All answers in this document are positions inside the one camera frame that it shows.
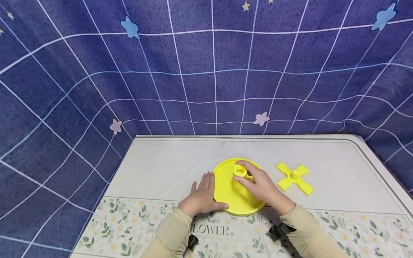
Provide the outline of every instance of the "light blue star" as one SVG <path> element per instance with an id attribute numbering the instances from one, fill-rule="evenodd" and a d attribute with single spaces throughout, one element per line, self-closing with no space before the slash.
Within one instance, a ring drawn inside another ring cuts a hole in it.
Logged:
<path id="1" fill-rule="evenodd" d="M 377 13 L 376 15 L 377 21 L 373 24 L 373 27 L 371 27 L 372 31 L 377 28 L 379 29 L 379 31 L 382 31 L 384 29 L 387 22 L 391 20 L 397 13 L 394 10 L 395 6 L 396 6 L 396 3 L 393 3 L 392 5 L 390 5 L 389 8 L 387 8 L 387 10 L 382 10 Z"/>
<path id="2" fill-rule="evenodd" d="M 131 19 L 129 19 L 128 16 L 125 17 L 124 21 L 121 21 L 122 27 L 125 28 L 126 34 L 128 35 L 129 38 L 137 38 L 140 40 L 139 34 L 138 34 L 138 26 L 131 22 Z"/>

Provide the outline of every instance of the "fabric backdrop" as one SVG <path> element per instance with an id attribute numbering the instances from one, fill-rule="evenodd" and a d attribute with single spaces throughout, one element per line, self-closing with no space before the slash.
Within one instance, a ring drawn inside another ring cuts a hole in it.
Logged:
<path id="1" fill-rule="evenodd" d="M 0 257 L 67 257 L 135 135 L 352 133 L 413 189 L 410 0 L 0 7 Z"/>

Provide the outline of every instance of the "left hand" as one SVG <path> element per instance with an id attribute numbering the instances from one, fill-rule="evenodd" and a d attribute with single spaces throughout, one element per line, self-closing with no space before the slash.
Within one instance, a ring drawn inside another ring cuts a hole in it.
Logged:
<path id="1" fill-rule="evenodd" d="M 191 193 L 178 205 L 178 208 L 191 218 L 198 213 L 228 209 L 223 202 L 214 201 L 215 175 L 213 172 L 204 174 L 197 188 L 197 182 L 192 184 Z"/>

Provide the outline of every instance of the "hand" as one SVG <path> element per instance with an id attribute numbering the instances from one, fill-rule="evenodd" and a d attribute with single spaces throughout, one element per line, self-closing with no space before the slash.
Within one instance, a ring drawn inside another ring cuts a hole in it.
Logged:
<path id="1" fill-rule="evenodd" d="M 257 199 L 268 203 L 279 215 L 287 214 L 295 207 L 295 203 L 278 190 L 267 172 L 248 161 L 240 160 L 235 164 L 244 166 L 251 173 L 254 182 L 251 183 L 242 177 L 235 177 L 235 180 L 247 188 Z"/>
<path id="2" fill-rule="evenodd" d="M 191 218 L 198 213 L 228 209 L 228 204 L 214 201 L 214 190 L 215 175 L 208 172 L 202 177 L 198 188 L 196 181 L 192 184 L 191 193 L 182 200 L 178 208 Z"/>

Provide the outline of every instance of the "black strap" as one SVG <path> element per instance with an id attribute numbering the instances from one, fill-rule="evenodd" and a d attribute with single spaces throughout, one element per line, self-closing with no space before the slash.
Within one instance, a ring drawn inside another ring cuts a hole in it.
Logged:
<path id="1" fill-rule="evenodd" d="M 273 241 L 277 241 L 281 237 L 285 236 L 288 233 L 296 231 L 295 228 L 290 227 L 287 224 L 281 223 L 278 227 L 272 226 L 268 231 L 268 235 Z"/>
<path id="2" fill-rule="evenodd" d="M 191 249 L 191 251 L 194 251 L 194 248 L 198 244 L 198 242 L 199 240 L 196 236 L 190 235 L 188 240 L 188 248 Z"/>

